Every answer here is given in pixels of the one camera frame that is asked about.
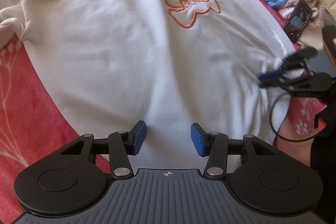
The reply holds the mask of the black smartphone lit screen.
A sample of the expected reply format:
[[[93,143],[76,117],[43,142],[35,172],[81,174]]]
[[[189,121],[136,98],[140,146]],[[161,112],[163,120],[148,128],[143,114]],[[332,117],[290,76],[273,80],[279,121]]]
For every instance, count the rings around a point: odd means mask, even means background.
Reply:
[[[292,43],[296,43],[306,28],[313,10],[304,0],[299,0],[283,28]]]

